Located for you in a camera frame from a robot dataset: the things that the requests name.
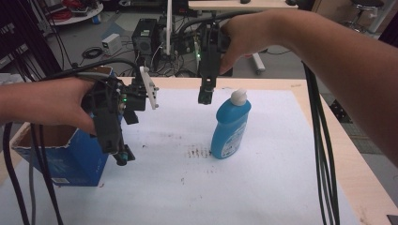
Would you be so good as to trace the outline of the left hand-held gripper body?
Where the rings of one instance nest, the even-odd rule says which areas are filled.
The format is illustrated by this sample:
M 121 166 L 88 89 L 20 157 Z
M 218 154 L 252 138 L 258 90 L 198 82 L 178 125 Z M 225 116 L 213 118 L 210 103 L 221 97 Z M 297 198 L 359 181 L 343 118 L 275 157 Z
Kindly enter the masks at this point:
M 112 74 L 81 72 L 87 79 L 95 81 L 93 89 L 83 98 L 83 109 L 95 115 L 99 115 L 100 111 L 123 115 L 127 111 L 144 111 L 146 100 L 149 99 L 150 107 L 156 110 L 159 107 L 159 88 L 148 71 L 148 67 L 140 66 L 138 74 L 129 85 Z

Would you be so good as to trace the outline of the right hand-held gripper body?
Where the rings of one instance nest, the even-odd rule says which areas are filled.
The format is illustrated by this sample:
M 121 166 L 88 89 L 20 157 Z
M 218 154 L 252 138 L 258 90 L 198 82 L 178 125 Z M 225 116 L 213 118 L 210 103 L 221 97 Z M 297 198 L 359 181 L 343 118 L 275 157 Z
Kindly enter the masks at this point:
M 231 42 L 218 22 L 201 22 L 197 28 L 202 63 L 219 63 Z

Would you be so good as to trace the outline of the blue cardboard box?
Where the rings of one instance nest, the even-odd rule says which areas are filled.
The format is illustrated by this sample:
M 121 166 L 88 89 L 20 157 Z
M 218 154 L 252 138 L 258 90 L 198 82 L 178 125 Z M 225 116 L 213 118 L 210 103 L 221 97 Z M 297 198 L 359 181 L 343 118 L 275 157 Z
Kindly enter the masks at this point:
M 100 182 L 108 156 L 96 138 L 71 126 L 44 126 L 42 131 L 55 185 L 95 187 Z

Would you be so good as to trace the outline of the blue detergent bottle white cap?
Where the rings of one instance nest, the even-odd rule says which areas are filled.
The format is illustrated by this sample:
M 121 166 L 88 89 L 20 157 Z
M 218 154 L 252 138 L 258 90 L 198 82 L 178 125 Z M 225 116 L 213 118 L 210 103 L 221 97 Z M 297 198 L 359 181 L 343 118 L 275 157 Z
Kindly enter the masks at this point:
M 251 108 L 252 104 L 247 99 L 247 91 L 238 89 L 218 109 L 216 113 L 218 124 L 210 146 L 210 151 L 215 158 L 229 158 L 238 150 Z

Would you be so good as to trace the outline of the person's right hand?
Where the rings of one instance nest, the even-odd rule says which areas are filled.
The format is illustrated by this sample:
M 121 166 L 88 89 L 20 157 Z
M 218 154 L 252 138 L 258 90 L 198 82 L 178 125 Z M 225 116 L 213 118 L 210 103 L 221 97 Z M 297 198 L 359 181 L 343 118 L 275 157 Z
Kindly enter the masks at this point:
M 224 74 L 243 55 L 263 51 L 271 45 L 283 43 L 284 12 L 266 10 L 239 15 L 222 26 L 222 32 L 230 38 L 230 45 L 222 57 L 220 73 Z

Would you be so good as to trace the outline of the person's left hand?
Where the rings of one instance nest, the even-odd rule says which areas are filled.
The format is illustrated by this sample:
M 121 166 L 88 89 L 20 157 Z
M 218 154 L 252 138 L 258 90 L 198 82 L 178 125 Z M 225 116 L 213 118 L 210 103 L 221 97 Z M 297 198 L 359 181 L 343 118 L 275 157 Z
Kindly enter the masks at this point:
M 66 78 L 23 85 L 18 119 L 41 125 L 68 125 L 95 134 L 93 119 L 81 106 L 93 83 Z

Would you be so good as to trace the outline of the white pole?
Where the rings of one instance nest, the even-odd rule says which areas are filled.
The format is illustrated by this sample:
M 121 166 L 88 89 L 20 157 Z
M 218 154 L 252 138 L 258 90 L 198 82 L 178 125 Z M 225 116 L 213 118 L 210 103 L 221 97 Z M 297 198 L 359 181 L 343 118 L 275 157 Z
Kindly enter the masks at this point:
M 165 39 L 165 53 L 166 55 L 170 56 L 171 54 L 171 35 L 173 32 L 172 28 L 172 19 L 173 19 L 173 14 L 172 14 L 172 0 L 167 0 L 167 13 L 166 13 L 166 39 Z

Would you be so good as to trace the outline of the white stand leg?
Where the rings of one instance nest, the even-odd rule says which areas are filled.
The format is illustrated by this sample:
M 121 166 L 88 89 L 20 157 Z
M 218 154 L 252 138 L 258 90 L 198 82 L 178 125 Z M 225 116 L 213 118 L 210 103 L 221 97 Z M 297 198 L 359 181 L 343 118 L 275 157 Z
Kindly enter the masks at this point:
M 266 70 L 265 65 L 258 53 L 253 54 L 253 62 L 255 64 L 255 72 L 261 74 Z
M 382 0 L 384 2 L 384 6 L 381 7 L 377 14 L 374 15 L 374 20 L 368 28 L 368 32 L 370 34 L 375 34 L 381 23 L 386 19 L 391 9 L 393 8 L 396 0 Z

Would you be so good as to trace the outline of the white box device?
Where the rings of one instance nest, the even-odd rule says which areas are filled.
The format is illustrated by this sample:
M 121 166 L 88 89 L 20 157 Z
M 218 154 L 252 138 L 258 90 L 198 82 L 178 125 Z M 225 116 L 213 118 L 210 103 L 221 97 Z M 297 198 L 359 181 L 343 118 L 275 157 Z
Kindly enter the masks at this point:
M 121 38 L 119 34 L 111 34 L 102 42 L 102 48 L 106 55 L 112 56 L 122 49 Z

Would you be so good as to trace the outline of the black computer tower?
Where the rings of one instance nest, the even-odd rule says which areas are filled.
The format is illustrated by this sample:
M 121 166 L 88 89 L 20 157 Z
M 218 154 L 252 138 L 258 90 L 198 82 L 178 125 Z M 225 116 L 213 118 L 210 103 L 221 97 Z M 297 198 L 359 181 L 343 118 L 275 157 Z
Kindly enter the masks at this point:
M 151 55 L 156 50 L 157 20 L 140 19 L 133 31 L 131 40 L 135 50 L 143 55 Z

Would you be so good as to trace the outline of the white table mat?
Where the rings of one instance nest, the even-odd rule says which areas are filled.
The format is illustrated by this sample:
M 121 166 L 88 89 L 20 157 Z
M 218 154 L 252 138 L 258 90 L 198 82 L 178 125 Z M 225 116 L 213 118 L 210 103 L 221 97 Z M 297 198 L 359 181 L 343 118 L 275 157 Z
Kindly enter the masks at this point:
M 252 90 L 239 149 L 210 151 L 215 114 L 192 89 L 162 89 L 159 107 L 141 112 L 123 134 L 135 160 L 109 159 L 95 187 L 56 187 L 26 162 L 15 171 L 38 225 L 325 225 L 319 201 L 313 131 L 289 91 Z

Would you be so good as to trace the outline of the white round table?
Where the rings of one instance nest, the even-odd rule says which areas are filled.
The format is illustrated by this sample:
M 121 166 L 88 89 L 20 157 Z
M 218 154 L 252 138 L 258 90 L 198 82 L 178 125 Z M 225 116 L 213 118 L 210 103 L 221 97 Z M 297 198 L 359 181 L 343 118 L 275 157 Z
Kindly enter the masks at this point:
M 71 8 L 63 7 L 55 12 L 51 12 L 48 15 L 48 22 L 53 26 L 67 25 L 73 23 L 80 23 L 83 21 L 90 20 L 96 15 L 100 15 L 103 11 L 103 4 L 99 1 L 95 1 L 95 6 L 86 7 L 82 10 L 74 10 Z

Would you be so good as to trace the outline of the black equipment rack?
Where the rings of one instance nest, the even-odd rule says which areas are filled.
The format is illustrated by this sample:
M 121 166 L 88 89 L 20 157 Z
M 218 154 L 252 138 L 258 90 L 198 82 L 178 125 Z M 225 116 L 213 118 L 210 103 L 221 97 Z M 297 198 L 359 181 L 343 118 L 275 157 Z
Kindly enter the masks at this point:
M 47 43 L 52 33 L 45 0 L 0 0 L 0 59 L 24 79 L 38 81 L 62 70 Z

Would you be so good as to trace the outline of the black stool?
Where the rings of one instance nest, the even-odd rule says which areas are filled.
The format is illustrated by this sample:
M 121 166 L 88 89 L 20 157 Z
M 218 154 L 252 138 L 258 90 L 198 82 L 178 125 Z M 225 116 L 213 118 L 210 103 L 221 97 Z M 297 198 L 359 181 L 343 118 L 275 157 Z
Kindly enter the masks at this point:
M 342 21 L 341 25 L 348 27 L 358 33 L 366 33 L 368 29 L 359 24 L 360 18 L 365 11 L 371 11 L 371 17 L 376 18 L 378 11 L 384 7 L 382 0 L 351 0 L 352 6 L 358 10 L 351 21 Z

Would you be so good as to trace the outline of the grey floor mat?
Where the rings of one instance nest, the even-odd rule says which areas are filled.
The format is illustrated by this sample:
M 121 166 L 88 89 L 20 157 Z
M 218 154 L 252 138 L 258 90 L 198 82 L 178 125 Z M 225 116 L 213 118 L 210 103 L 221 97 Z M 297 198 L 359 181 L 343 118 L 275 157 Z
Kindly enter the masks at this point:
M 332 94 L 322 94 L 321 97 L 326 101 L 328 107 L 334 100 L 337 100 Z M 379 154 L 378 148 L 367 137 L 364 132 L 352 121 L 351 123 L 338 123 L 344 129 L 352 143 L 357 147 L 362 154 Z

